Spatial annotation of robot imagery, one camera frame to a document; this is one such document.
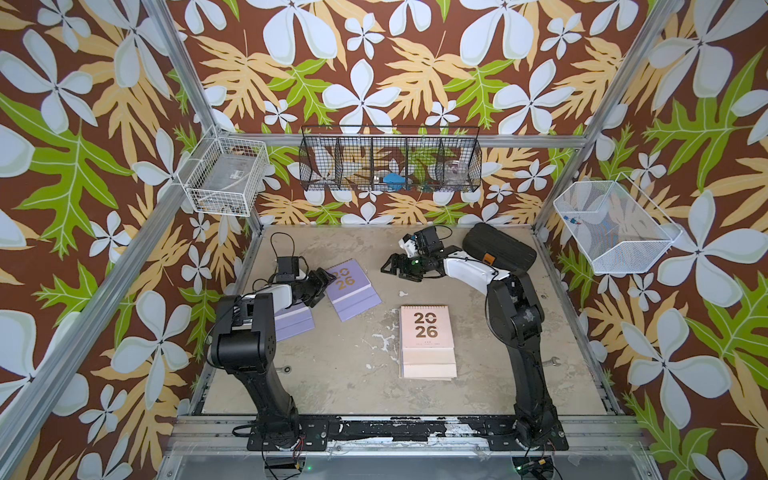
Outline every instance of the white flower print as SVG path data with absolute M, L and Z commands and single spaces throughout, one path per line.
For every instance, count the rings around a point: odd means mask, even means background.
M 45 350 L 43 360 L 35 368 L 32 362 L 32 354 L 35 352 L 35 340 L 37 339 L 37 324 L 35 318 L 26 312 L 17 310 L 0 310 L 0 368 L 20 376 L 18 380 L 0 383 L 0 405 L 5 404 L 11 395 L 21 392 L 35 379 L 45 363 L 56 349 L 61 339 L 69 329 L 77 323 L 79 312 L 70 312 L 58 324 L 56 331 Z M 18 400 L 19 395 L 5 407 L 0 413 L 0 424 L 3 416 L 12 410 L 12 406 Z
M 369 60 L 373 59 L 373 44 L 379 43 L 384 39 L 384 35 L 371 31 L 371 28 L 376 24 L 376 18 L 373 13 L 367 13 L 362 18 L 362 25 L 358 22 L 357 18 L 348 18 L 344 22 L 344 28 L 350 33 L 358 36 L 352 37 L 346 41 L 346 49 L 349 51 L 355 51 L 360 48 L 362 43 L 363 48 L 366 51 L 366 57 Z
M 589 339 L 589 318 L 585 312 L 579 314 L 578 325 L 584 336 Z M 589 349 L 592 350 L 592 355 L 600 363 L 604 362 L 608 357 L 608 350 L 599 340 L 589 340 Z
M 88 404 L 88 393 L 88 381 L 82 374 L 75 373 L 52 412 L 60 417 L 72 415 Z
M 330 158 L 330 153 L 325 148 L 315 149 L 315 155 L 316 157 L 320 157 L 322 155 L 327 155 L 328 158 Z M 292 177 L 301 180 L 302 176 L 305 177 L 305 179 L 308 177 L 310 181 L 317 182 L 317 183 L 329 183 L 332 184 L 335 182 L 334 176 L 336 173 L 332 169 L 333 162 L 332 161 L 319 161 L 317 162 L 319 171 L 315 172 L 312 170 L 312 168 L 307 164 L 301 164 L 299 162 L 293 162 L 291 165 L 288 165 L 286 169 L 291 174 Z M 358 164 L 343 164 L 342 165 L 342 173 L 346 175 L 354 175 L 355 172 L 359 170 L 360 166 Z M 333 195 L 333 198 L 336 199 L 337 202 L 351 202 L 352 196 L 354 193 L 350 190 L 331 190 L 331 194 Z M 306 198 L 306 201 L 310 202 L 312 205 L 322 205 L 326 201 L 326 191 L 325 190 L 305 190 L 304 191 L 304 197 Z
M 445 108 L 442 107 L 442 104 L 439 101 L 433 101 L 432 113 L 434 115 L 429 115 L 424 124 L 431 127 L 440 122 L 441 127 L 447 127 L 448 124 L 458 121 L 458 115 L 450 113 L 454 108 L 456 108 L 456 100 L 449 100 L 448 106 Z
M 438 207 L 444 207 L 451 203 L 454 193 L 455 192 L 435 192 L 432 194 L 432 201 L 435 202 L 435 205 Z
M 694 94 L 698 98 L 711 98 L 723 90 L 733 67 L 733 57 L 725 48 L 709 43 L 746 30 L 768 12 L 768 4 L 754 0 L 734 0 L 715 26 L 710 28 L 722 4 L 723 0 L 697 2 L 694 5 L 697 38 L 667 38 L 650 53 L 648 61 L 654 68 L 666 68 L 682 57 L 659 81 L 651 105 L 653 110 L 667 103 L 697 57 L 699 62 L 694 75 Z
M 141 21 L 141 25 L 138 24 L 140 0 L 121 0 L 127 17 L 121 13 L 114 0 L 83 1 L 105 22 L 127 30 L 125 38 L 114 53 L 114 79 L 118 87 L 133 87 L 138 83 L 139 75 L 144 70 L 152 86 L 165 98 L 169 98 L 170 88 L 147 43 L 152 45 L 157 53 L 166 57 L 168 50 L 152 17 L 147 17 Z
M 101 225 L 91 221 L 91 228 L 94 231 L 96 240 L 91 244 L 91 250 L 88 252 L 89 257 L 96 257 L 99 253 L 103 252 L 105 248 L 109 247 L 109 261 L 117 263 L 120 258 L 120 253 L 117 251 L 118 246 L 128 245 L 131 242 L 131 237 L 125 230 L 120 233 L 115 233 L 120 226 L 120 214 L 112 211 L 107 215 L 107 230 L 104 231 Z
M 187 329 L 192 307 L 189 305 L 177 306 L 166 325 L 165 299 L 159 293 L 149 290 L 136 299 L 136 312 L 155 339 L 147 340 L 138 336 L 124 338 L 114 352 L 111 366 L 117 373 L 131 373 L 154 354 L 152 367 L 150 367 L 147 384 L 144 388 L 144 405 L 147 411 L 150 411 L 163 389 L 166 366 L 173 372 L 183 369 L 189 364 L 184 349 L 169 339 Z
M 184 265 L 181 267 L 181 277 L 187 282 L 194 279 L 194 292 L 200 293 L 203 289 L 203 279 L 200 277 L 204 276 L 209 280 L 211 279 L 210 269 L 206 266 L 210 260 L 210 251 L 203 253 L 203 258 L 201 259 L 200 254 L 197 252 L 197 247 L 193 245 L 190 247 L 188 254 L 190 260 L 192 260 L 192 265 Z
M 274 125 L 277 121 L 280 121 L 280 127 L 285 131 L 288 123 L 296 121 L 296 115 L 285 113 L 288 109 L 287 101 L 280 100 L 278 101 L 278 104 L 280 104 L 279 108 L 275 107 L 275 104 L 269 100 L 264 101 L 264 110 L 266 110 L 267 113 L 271 113 L 271 115 L 264 116 L 264 123 L 267 125 Z
M 768 90 L 752 90 L 742 95 L 730 108 L 737 117 L 746 117 L 768 105 Z M 747 145 L 761 141 L 768 135 L 768 108 L 765 109 L 755 126 L 750 130 L 750 136 L 746 140 Z
M 600 129 L 598 139 L 595 141 L 595 152 L 598 160 L 608 161 L 613 156 L 616 150 L 616 144 L 614 141 L 603 133 L 604 130 L 610 130 L 616 128 L 624 122 L 624 116 L 627 115 L 627 104 L 616 104 L 608 113 L 608 117 L 605 119 L 605 123 Z M 589 117 L 584 124 L 589 125 L 592 121 L 592 117 Z
M 277 172 L 275 169 L 275 166 L 272 164 L 269 164 L 264 169 L 264 178 L 259 180 L 259 183 L 256 186 L 257 192 L 263 192 L 266 190 L 266 187 L 269 186 L 272 190 L 279 190 L 280 189 L 280 180 L 277 180 L 276 178 L 272 178 L 272 176 Z
M 219 246 L 224 245 L 224 243 L 227 241 L 227 238 L 230 236 L 230 232 L 234 233 L 235 235 L 240 235 L 240 232 L 242 232 L 240 221 L 238 221 L 237 218 L 238 217 L 235 217 L 234 215 L 222 215 L 219 217 Z M 207 260 L 202 262 L 203 266 L 207 263 Z
M 349 73 L 349 79 L 355 93 L 343 85 L 333 84 L 323 90 L 323 103 L 328 108 L 355 107 L 339 122 L 344 134 L 356 134 L 362 124 L 362 113 L 365 111 L 371 122 L 382 132 L 392 133 L 392 119 L 383 110 L 373 107 L 388 107 L 400 95 L 399 87 L 389 87 L 366 97 L 373 84 L 373 69 L 363 59 L 355 63 Z
M 211 106 L 210 114 L 214 116 L 216 124 L 226 131 L 235 133 L 237 130 L 230 118 L 222 111 L 214 108 L 222 105 L 224 100 L 227 99 L 227 89 L 221 85 L 214 85 L 213 87 L 205 88 L 203 93 L 205 94 L 205 99 L 208 100 L 208 104 Z M 200 117 L 195 114 L 192 117 L 192 121 L 196 124 L 200 123 Z
M 746 472 L 749 469 L 746 460 L 731 449 L 720 450 L 717 453 L 717 463 L 720 464 L 719 471 L 711 460 L 700 453 L 691 453 L 690 459 L 694 461 L 696 470 L 709 480 L 742 480 L 746 477 Z
M 380 190 L 370 190 L 365 192 L 360 192 L 360 194 L 357 196 L 358 198 L 367 198 L 368 200 L 371 200 L 373 203 L 376 203 L 376 197 L 383 194 L 384 192 Z
M 514 134 L 531 111 L 534 128 L 541 134 L 549 132 L 552 126 L 552 114 L 544 107 L 557 107 L 565 101 L 573 92 L 573 87 L 563 87 L 550 91 L 539 97 L 539 94 L 552 83 L 554 73 L 557 67 L 550 58 L 539 65 L 528 80 L 528 90 L 531 93 L 529 98 L 519 85 L 507 85 L 496 93 L 493 97 L 493 106 L 499 109 L 522 107 L 514 114 L 509 115 L 498 124 L 498 132 L 502 135 Z
M 129 435 L 123 435 L 112 449 L 107 467 L 101 470 L 101 455 L 97 452 L 85 454 L 78 466 L 78 480 L 125 480 L 134 469 L 127 462 L 121 462 L 128 448 Z
M 618 31 L 626 30 L 633 23 L 635 17 L 637 17 L 637 3 L 632 0 L 595 0 L 596 2 L 611 2 L 611 4 L 598 14 L 592 21 L 592 26 L 589 28 L 589 35 L 595 36 L 603 33 L 608 25 L 611 23 L 611 19 L 614 17 L 614 12 L 618 8 L 619 15 L 616 17 L 616 29 Z
M 461 0 L 464 8 L 485 10 L 493 8 L 475 20 L 462 34 L 459 53 L 462 61 L 469 66 L 480 65 L 488 54 L 498 22 L 504 17 L 502 51 L 505 58 L 525 58 L 533 46 L 534 31 L 531 23 L 513 10 L 514 7 L 535 0 Z
M 210 222 L 208 220 L 203 222 L 204 218 L 205 214 L 202 212 L 197 213 L 197 219 L 195 219 L 195 217 L 190 217 L 190 223 L 192 224 L 192 227 L 194 227 L 192 238 L 196 242 L 204 242 L 206 239 L 206 232 L 210 228 Z
M 688 227 L 696 242 L 683 230 L 673 244 L 673 247 L 690 255 L 668 258 L 662 262 L 658 269 L 658 280 L 664 285 L 678 286 L 688 278 L 695 264 L 696 288 L 702 298 L 718 306 L 731 306 L 741 298 L 743 292 L 736 280 L 707 257 L 711 255 L 730 262 L 756 263 L 768 251 L 768 235 L 749 228 L 739 228 L 707 243 L 714 219 L 715 201 L 712 192 L 705 190 L 690 206 L 688 214 Z
M 656 328 L 660 351 L 650 344 L 636 326 L 627 322 L 621 323 L 621 331 L 629 347 L 643 356 L 652 358 L 634 360 L 627 379 L 632 385 L 641 386 L 652 382 L 663 373 L 661 408 L 669 420 L 682 429 L 690 421 L 690 403 L 677 380 L 704 398 L 713 399 L 730 389 L 730 370 L 723 360 L 709 355 L 692 356 L 677 362 L 670 360 L 685 343 L 690 331 L 677 309 L 662 313 Z
M 612 297 L 619 300 L 621 298 L 621 293 L 619 292 L 618 285 L 614 282 L 614 278 L 624 278 L 626 276 L 626 273 L 606 273 L 603 275 L 603 279 L 600 280 L 600 283 L 598 284 L 598 295 L 605 293 L 607 290 L 611 292 Z
M 0 178 L 17 177 L 29 169 L 35 147 L 20 134 L 0 125 Z M 0 248 L 26 247 L 22 230 L 4 211 L 0 210 Z
M 118 396 L 114 397 L 114 400 L 112 399 L 113 394 L 114 387 L 112 385 L 104 386 L 100 397 L 101 409 L 90 409 L 80 414 L 81 422 L 93 424 L 88 430 L 88 443 L 93 442 L 102 426 L 107 433 L 114 432 L 118 427 L 118 416 L 114 412 L 125 405 L 128 392 L 121 390 Z
M 35 147 L 19 133 L 0 124 L 0 178 L 17 177 L 29 170 Z
M 342 225 L 386 225 L 392 221 L 394 216 L 392 215 L 380 215 L 373 218 L 376 215 L 376 205 L 371 202 L 366 202 L 365 205 L 360 207 L 360 215 L 347 214 L 341 217 Z
M 91 74 L 84 71 L 73 71 L 64 80 L 58 80 L 56 57 L 48 43 L 34 30 L 27 30 L 22 39 L 27 52 L 35 60 L 45 78 L 32 70 L 26 63 L 15 55 L 6 51 L 0 51 L 0 73 L 2 73 L 14 87 L 28 94 L 40 94 L 50 92 L 43 100 L 40 108 L 45 124 L 56 134 L 69 129 L 69 117 L 64 110 L 61 100 L 72 109 L 77 116 L 87 121 L 94 127 L 98 126 L 96 117 L 91 107 L 74 94 L 87 94 L 93 87 Z
M 400 0 L 383 0 L 384 2 L 400 2 Z M 411 16 L 413 17 L 413 24 L 418 31 L 425 31 L 432 23 L 432 10 L 421 0 L 403 0 L 403 2 L 395 8 L 392 16 L 389 17 L 389 33 L 396 37 L 402 34 L 406 30 L 406 23 L 408 22 L 408 15 L 406 10 L 411 10 Z
M 562 18 L 553 18 L 550 20 L 549 25 L 547 25 L 547 30 L 557 35 L 557 37 L 551 37 L 544 40 L 541 43 L 541 51 L 548 51 L 557 45 L 558 49 L 555 54 L 557 55 L 558 60 L 563 58 L 568 44 L 578 41 L 578 39 L 581 38 L 581 35 L 571 31 L 576 28 L 576 25 L 578 25 L 579 22 L 581 22 L 581 13 L 577 13 L 570 17 L 568 23 L 563 23 Z
M 211 0 L 189 0 L 187 8 L 184 10 L 184 21 L 195 35 L 199 35 L 205 30 L 203 19 L 197 11 L 198 8 L 203 11 L 203 15 L 205 15 L 216 30 L 224 30 L 227 26 L 227 19 L 224 17 L 224 12 L 221 11 L 219 5 L 216 5 Z
M 515 218 L 514 215 L 502 215 L 500 217 L 494 217 L 494 215 L 497 213 L 498 205 L 491 202 L 490 204 L 483 207 L 482 211 L 480 212 L 482 218 L 475 214 L 466 214 L 458 219 L 458 224 L 474 225 L 475 223 L 486 222 L 489 225 L 504 225 L 506 223 L 510 223 L 512 219 Z
M 536 159 L 528 166 L 527 171 L 518 170 L 515 172 L 516 178 L 526 179 L 518 186 L 518 192 L 528 191 L 528 188 L 531 187 L 531 183 L 533 183 L 533 189 L 536 191 L 543 190 L 547 186 L 547 179 L 545 177 L 554 172 L 555 166 L 547 165 L 542 168 L 541 171 L 539 171 L 538 166 L 538 159 Z
M 91 27 L 80 17 L 68 17 L 67 12 L 72 10 L 72 0 L 40 0 L 45 7 L 38 11 L 38 23 L 46 27 L 52 27 L 61 23 L 61 36 L 70 50 L 77 51 L 80 42 L 77 32 L 82 38 L 91 36 Z
M 264 26 L 264 44 L 270 57 L 283 65 L 292 65 L 296 57 L 293 17 L 299 19 L 304 39 L 316 58 L 336 58 L 336 36 L 324 21 L 302 7 L 318 0 L 246 0 L 256 8 L 281 8 Z
M 235 261 L 232 264 L 232 271 L 235 274 L 235 281 L 232 283 L 228 283 L 226 287 L 224 287 L 224 294 L 225 295 L 235 295 L 237 291 L 235 290 L 235 284 L 237 283 L 237 280 L 240 278 L 240 274 L 243 273 L 243 261 L 239 257 L 235 257 Z
M 157 129 L 154 137 L 154 146 L 157 148 L 157 154 L 160 156 L 165 170 L 148 161 L 136 162 L 131 165 L 131 169 L 146 184 L 153 187 L 163 184 L 160 190 L 157 191 L 157 201 L 160 201 L 165 192 L 170 188 L 170 185 L 178 181 L 179 171 L 190 157 L 190 153 L 188 151 L 183 152 L 179 156 L 179 164 L 174 169 L 174 141 L 171 140 L 170 135 L 162 128 Z M 186 214 L 192 214 L 194 211 L 192 210 L 192 204 L 186 197 L 181 202 L 181 209 Z
M 487 200 L 493 200 L 495 198 L 499 203 L 504 201 L 504 197 L 508 197 L 514 193 L 509 182 L 504 182 L 504 184 L 501 186 L 491 185 L 488 189 L 491 191 L 491 193 L 485 195 L 485 198 Z
M 653 181 L 651 176 L 655 178 L 662 178 L 667 173 L 667 168 L 664 165 L 654 165 L 654 162 L 659 158 L 658 151 L 655 154 L 638 154 L 637 159 L 640 161 L 642 168 L 635 168 L 632 170 L 629 178 L 632 181 L 640 179 L 640 188 L 645 190 L 648 185 Z
M 640 275 L 633 273 L 632 280 L 634 280 L 636 286 L 631 287 L 627 293 L 629 293 L 629 296 L 632 298 L 639 299 L 640 310 L 643 310 L 644 312 L 648 311 L 648 300 L 653 303 L 659 303 L 661 301 L 661 295 L 659 295 L 656 290 L 650 289 L 650 285 L 654 282 L 654 274 L 652 272 L 646 275 L 645 278 L 640 278 Z

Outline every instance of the wire basket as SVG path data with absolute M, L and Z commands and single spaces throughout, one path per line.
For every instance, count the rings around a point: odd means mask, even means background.
M 196 212 L 248 217 L 270 161 L 262 141 L 218 137 L 190 157 L 198 164 L 184 183 Z
M 415 133 L 350 135 L 334 132 L 337 127 L 311 128 L 322 133 L 302 127 L 299 163 L 304 190 L 468 192 L 480 186 L 477 133 L 448 135 L 439 127 L 399 127 Z
M 660 225 L 617 180 L 574 182 L 554 208 L 576 239 L 596 274 L 646 273 L 672 247 L 682 229 L 639 187 L 644 204 L 652 205 Z

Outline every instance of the brown wallpaper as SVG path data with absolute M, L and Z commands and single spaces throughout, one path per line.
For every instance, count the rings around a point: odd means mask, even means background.
M 0 2 L 0 36 L 7 412 L 78 321 L 200 128 L 139 0 Z M 188 205 L 15 478 L 156 475 L 173 420 L 188 408 L 213 305 L 233 289 L 250 241 L 243 220 L 185 212 Z
M 594 113 L 647 10 L 634 0 L 205 5 L 169 7 L 221 124 L 246 132 L 356 120 L 497 134 L 515 114 L 502 133 L 571 134 Z
M 561 220 L 541 233 L 665 478 L 768 471 L 766 12 L 687 2 L 581 167 L 631 176 L 685 230 L 650 272 L 595 276 Z

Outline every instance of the aluminum frame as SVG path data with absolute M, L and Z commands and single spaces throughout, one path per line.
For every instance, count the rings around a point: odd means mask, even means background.
M 603 125 L 611 113 L 611 110 L 621 101 L 624 92 L 629 88 L 634 79 L 637 70 L 640 68 L 643 60 L 647 57 L 654 41 L 664 30 L 664 26 L 674 13 L 674 8 L 678 0 L 659 0 L 650 15 L 643 23 L 640 32 L 632 42 L 632 46 L 627 50 L 624 60 L 616 73 L 613 81 L 608 85 L 608 89 L 603 96 L 598 109 L 595 111 L 592 121 L 584 132 L 584 148 L 574 151 L 571 158 L 568 159 L 558 180 L 549 191 L 549 195 L 544 200 L 536 220 L 534 220 L 534 229 L 538 230 L 547 224 L 547 220 L 554 211 L 554 199 L 560 195 L 570 185 L 572 177 L 576 170 L 592 155 L 594 144 L 598 140 L 598 135 L 602 131 Z
M 300 134 L 227 134 L 228 136 L 243 137 L 250 140 L 259 140 L 269 146 L 299 147 L 301 145 Z M 357 135 L 358 137 L 379 137 L 371 134 Z M 583 148 L 587 146 L 587 140 L 581 135 L 479 135 L 478 142 L 481 147 L 500 148 Z
M 13 475 L 58 398 L 112 320 L 163 232 L 176 217 L 183 199 L 181 185 L 172 184 L 82 310 L 78 323 L 66 332 L 35 380 L 8 407 L 0 435 L 0 478 Z
M 141 3 L 147 9 L 149 16 L 157 22 L 157 30 L 160 31 L 160 35 L 168 47 L 168 58 L 170 58 L 170 62 L 179 76 L 181 87 L 187 92 L 194 113 L 197 114 L 203 125 L 203 131 L 210 131 L 214 137 L 218 136 L 219 127 L 214 116 L 210 113 L 210 105 L 205 98 L 203 83 L 197 76 L 197 70 L 192 63 L 189 51 L 179 38 L 168 5 L 166 5 L 165 0 L 141 0 Z

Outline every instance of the white paint stain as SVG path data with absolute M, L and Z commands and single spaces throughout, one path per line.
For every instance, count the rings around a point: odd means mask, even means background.
M 382 347 L 382 351 L 383 352 L 388 352 L 389 351 L 389 342 L 390 342 L 390 340 L 394 340 L 395 339 L 394 335 L 390 335 L 390 336 L 384 337 L 384 335 L 382 335 L 381 333 L 374 333 L 371 336 L 377 336 L 377 337 L 379 337 L 382 340 L 382 342 L 384 342 L 384 346 Z

